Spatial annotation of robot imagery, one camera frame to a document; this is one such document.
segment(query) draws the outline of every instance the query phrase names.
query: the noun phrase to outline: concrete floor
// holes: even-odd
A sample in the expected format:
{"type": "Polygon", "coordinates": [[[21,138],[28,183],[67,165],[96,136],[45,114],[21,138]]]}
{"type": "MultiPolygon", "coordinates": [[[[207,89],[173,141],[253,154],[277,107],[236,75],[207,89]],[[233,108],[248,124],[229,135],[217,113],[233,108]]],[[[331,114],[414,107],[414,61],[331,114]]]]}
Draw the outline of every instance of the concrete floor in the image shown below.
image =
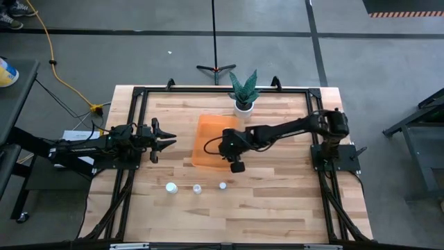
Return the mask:
{"type": "MultiPolygon", "coordinates": [[[[204,0],[34,0],[51,28],[210,31],[211,7],[204,0]]],[[[444,33],[444,18],[371,19],[360,0],[313,0],[318,32],[444,33]]],[[[304,0],[216,2],[221,31],[309,31],[304,0]]],[[[36,19],[24,19],[39,28],[36,19]]],[[[211,85],[195,65],[212,66],[212,39],[205,36],[52,35],[59,75],[94,103],[110,101],[117,84],[211,85]]],[[[368,150],[360,156],[370,225],[384,243],[444,248],[444,214],[437,201],[405,203],[422,190],[404,139],[381,131],[413,112],[443,87],[442,40],[320,39],[328,85],[339,87],[351,138],[368,150]]],[[[38,78],[79,113],[87,106],[50,71],[44,35],[1,34],[0,54],[42,62],[38,78]]],[[[273,76],[283,85],[319,86],[311,38],[219,37],[219,65],[236,63],[245,78],[258,69],[258,84],[273,76]]],[[[221,84],[230,84],[228,76],[221,84]]],[[[34,85],[18,126],[40,137],[58,138],[78,123],[34,85]]],[[[21,179],[10,180],[0,202],[0,245],[72,240],[80,226],[85,191],[32,192],[25,224],[8,219],[21,179]]]]}

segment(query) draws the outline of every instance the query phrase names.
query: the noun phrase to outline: tripod base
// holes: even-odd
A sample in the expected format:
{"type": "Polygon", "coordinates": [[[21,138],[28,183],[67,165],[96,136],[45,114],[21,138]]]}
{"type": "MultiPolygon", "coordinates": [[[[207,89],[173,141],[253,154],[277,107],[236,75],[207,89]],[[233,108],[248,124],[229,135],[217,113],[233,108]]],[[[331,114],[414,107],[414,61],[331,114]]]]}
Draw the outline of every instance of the tripod base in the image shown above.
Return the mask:
{"type": "Polygon", "coordinates": [[[206,66],[200,66],[197,65],[196,68],[198,69],[206,69],[206,70],[210,70],[211,72],[214,73],[214,84],[215,85],[219,85],[219,73],[224,70],[224,69],[234,69],[236,67],[236,65],[228,65],[228,66],[224,66],[224,67],[206,67],[206,66]]]}

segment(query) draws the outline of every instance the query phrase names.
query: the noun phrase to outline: white pot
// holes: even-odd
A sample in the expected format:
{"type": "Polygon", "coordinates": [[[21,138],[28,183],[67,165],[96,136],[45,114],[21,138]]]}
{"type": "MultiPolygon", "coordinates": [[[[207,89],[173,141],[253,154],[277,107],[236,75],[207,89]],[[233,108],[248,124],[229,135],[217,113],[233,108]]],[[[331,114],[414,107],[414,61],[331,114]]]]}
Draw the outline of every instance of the white pot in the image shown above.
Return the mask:
{"type": "Polygon", "coordinates": [[[255,103],[253,102],[249,110],[240,110],[236,105],[236,101],[234,101],[234,114],[241,119],[249,118],[251,116],[251,113],[253,113],[254,107],[255,103]]]}

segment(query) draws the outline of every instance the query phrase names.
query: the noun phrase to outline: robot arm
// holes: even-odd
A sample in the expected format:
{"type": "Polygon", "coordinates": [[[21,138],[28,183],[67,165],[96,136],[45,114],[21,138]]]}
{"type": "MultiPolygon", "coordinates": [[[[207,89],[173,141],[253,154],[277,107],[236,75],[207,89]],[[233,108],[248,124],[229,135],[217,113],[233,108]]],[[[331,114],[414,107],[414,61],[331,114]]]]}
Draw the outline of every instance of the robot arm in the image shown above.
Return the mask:
{"type": "Polygon", "coordinates": [[[339,142],[348,133],[348,120],[344,113],[335,109],[319,110],[296,121],[277,126],[250,126],[244,132],[232,128],[223,130],[219,153],[231,163],[233,173],[245,171],[240,155],[248,150],[265,151],[282,138],[300,135],[302,133],[317,133],[323,136],[322,156],[324,159],[338,157],[339,142]]]}
{"type": "Polygon", "coordinates": [[[78,157],[89,156],[94,159],[94,168],[129,169],[138,166],[140,152],[151,148],[150,161],[157,163],[157,152],[176,142],[158,140],[174,138],[176,135],[160,130],[156,118],[152,119],[151,128],[143,125],[136,134],[133,134],[133,125],[135,124],[112,127],[107,135],[97,139],[56,142],[50,149],[49,160],[52,163],[61,163],[65,167],[73,165],[73,169],[78,169],[79,163],[84,165],[82,161],[77,161],[78,157]]]}

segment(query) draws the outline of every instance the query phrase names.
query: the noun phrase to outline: orange plate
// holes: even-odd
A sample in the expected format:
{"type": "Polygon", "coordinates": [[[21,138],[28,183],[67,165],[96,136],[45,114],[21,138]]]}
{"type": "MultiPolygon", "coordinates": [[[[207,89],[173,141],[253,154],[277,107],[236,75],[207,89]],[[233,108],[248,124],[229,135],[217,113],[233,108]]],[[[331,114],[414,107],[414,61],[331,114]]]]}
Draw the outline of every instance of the orange plate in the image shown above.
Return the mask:
{"type": "MultiPolygon", "coordinates": [[[[230,163],[222,160],[220,155],[212,155],[203,151],[203,146],[209,140],[222,136],[225,128],[239,129],[239,120],[236,117],[220,116],[220,115],[201,115],[196,133],[196,141],[194,143],[193,156],[191,163],[194,167],[210,167],[215,170],[230,170],[230,163]]],[[[207,151],[217,153],[218,146],[222,139],[210,142],[207,145],[207,151]]]]}

